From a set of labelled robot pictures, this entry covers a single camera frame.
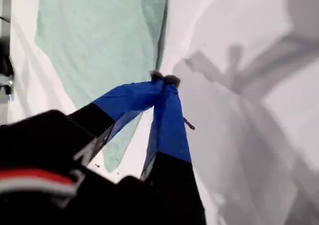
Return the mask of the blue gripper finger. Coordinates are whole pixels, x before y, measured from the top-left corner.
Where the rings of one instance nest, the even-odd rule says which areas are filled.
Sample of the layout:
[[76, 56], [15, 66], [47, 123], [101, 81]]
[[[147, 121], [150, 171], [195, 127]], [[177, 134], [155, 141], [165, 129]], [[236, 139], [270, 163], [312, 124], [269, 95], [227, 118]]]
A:
[[199, 200], [177, 90], [180, 79], [167, 75], [163, 82], [163, 92], [154, 106], [141, 178], [156, 190], [180, 200]]
[[93, 135], [93, 141], [78, 149], [74, 160], [87, 165], [127, 124], [153, 107], [164, 88], [164, 76], [151, 72], [150, 81], [117, 86], [68, 115]]

